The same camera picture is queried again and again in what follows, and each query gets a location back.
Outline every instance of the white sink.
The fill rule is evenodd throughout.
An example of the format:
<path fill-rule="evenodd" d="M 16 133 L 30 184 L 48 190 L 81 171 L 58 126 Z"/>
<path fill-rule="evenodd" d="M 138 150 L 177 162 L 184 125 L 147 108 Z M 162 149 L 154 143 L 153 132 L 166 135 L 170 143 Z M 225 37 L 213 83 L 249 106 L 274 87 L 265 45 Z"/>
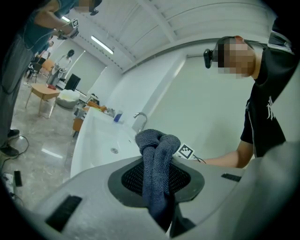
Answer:
<path fill-rule="evenodd" d="M 140 156 L 136 132 L 126 124 L 90 108 L 80 129 L 71 164 L 70 177 L 100 165 Z"/>

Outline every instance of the sink drain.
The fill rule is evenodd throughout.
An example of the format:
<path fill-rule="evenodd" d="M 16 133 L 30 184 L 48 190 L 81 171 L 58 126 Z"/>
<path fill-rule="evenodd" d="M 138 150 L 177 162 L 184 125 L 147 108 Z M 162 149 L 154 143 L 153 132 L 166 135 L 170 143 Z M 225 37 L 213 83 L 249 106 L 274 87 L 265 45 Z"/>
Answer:
<path fill-rule="evenodd" d="M 112 153 L 117 154 L 118 150 L 116 148 L 111 148 Z"/>

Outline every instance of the black mesh grille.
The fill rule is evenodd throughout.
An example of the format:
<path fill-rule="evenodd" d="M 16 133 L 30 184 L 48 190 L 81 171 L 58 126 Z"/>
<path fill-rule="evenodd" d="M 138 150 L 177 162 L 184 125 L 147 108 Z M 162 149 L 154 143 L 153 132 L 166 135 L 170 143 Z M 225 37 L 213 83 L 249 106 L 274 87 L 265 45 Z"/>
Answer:
<path fill-rule="evenodd" d="M 135 192 L 142 196 L 143 193 L 143 172 L 144 163 L 136 165 L 122 176 L 122 185 L 127 189 Z M 173 195 L 180 189 L 184 188 L 191 181 L 190 175 L 176 167 L 172 163 L 170 164 L 169 170 L 169 190 L 170 194 Z"/>

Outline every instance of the chrome faucet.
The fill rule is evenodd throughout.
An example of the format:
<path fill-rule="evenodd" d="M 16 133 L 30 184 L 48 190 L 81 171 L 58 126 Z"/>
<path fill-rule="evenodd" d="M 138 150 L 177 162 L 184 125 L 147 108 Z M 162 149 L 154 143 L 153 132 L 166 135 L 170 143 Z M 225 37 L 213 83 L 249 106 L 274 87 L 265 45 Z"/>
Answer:
<path fill-rule="evenodd" d="M 144 114 L 143 112 L 138 112 L 138 113 L 136 113 L 133 117 L 136 118 L 137 116 L 140 116 L 140 115 L 144 116 L 144 117 L 146 118 L 146 121 L 142 124 L 142 126 L 141 126 L 140 129 L 138 130 L 138 133 L 140 133 L 140 132 L 144 129 L 144 127 L 145 127 L 145 125 L 146 125 L 146 123 L 147 123 L 147 120 L 148 120 L 147 115 Z"/>

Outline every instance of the person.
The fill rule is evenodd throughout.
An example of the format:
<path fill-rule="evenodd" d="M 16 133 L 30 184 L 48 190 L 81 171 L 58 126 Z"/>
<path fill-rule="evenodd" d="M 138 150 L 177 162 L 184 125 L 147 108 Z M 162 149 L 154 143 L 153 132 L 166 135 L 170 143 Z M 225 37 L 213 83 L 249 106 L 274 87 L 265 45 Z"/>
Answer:
<path fill-rule="evenodd" d="M 7 158 L 19 155 L 19 151 L 8 144 L 8 140 L 18 137 L 20 133 L 10 127 L 21 80 L 33 55 L 43 48 L 50 35 L 60 35 L 58 30 L 65 34 L 73 31 L 73 27 L 61 20 L 71 8 L 92 12 L 100 2 L 101 0 L 43 1 L 16 34 L 4 58 L 0 76 L 0 155 Z"/>
<path fill-rule="evenodd" d="M 38 64 L 43 64 L 51 55 L 52 52 L 52 46 L 54 45 L 54 42 L 50 42 L 49 41 L 53 38 L 53 36 L 49 37 L 47 43 L 45 44 L 45 46 L 39 51 L 37 52 L 35 58 L 33 59 L 33 61 L 29 64 L 24 76 L 27 75 L 27 72 L 29 71 L 29 74 L 27 76 L 27 81 L 24 82 L 24 85 L 28 85 L 28 81 L 31 78 L 31 76 L 33 75 L 33 67 L 32 67 L 32 63 L 38 63 Z"/>
<path fill-rule="evenodd" d="M 262 157 L 272 147 L 285 142 L 285 136 L 271 106 L 292 77 L 298 62 L 299 49 L 294 35 L 286 31 L 290 24 L 277 18 L 268 47 L 261 55 L 240 36 L 223 37 L 212 52 L 212 62 L 219 68 L 239 76 L 251 76 L 254 85 L 246 104 L 244 130 L 236 151 L 218 158 L 206 159 L 211 165 L 245 167 L 253 154 Z"/>
<path fill-rule="evenodd" d="M 66 55 L 62 55 L 62 57 L 55 62 L 54 68 L 50 72 L 47 84 L 55 86 L 62 75 L 68 70 L 72 63 L 71 57 L 74 55 L 75 51 L 71 49 Z"/>

